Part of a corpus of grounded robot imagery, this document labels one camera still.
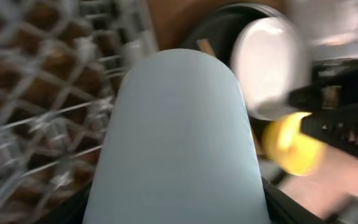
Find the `wire rack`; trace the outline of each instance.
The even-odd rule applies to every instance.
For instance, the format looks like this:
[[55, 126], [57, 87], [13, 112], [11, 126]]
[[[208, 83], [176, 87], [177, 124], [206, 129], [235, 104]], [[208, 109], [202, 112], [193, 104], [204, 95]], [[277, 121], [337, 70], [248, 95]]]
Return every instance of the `wire rack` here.
[[93, 178], [129, 41], [110, 0], [0, 0], [0, 223]]

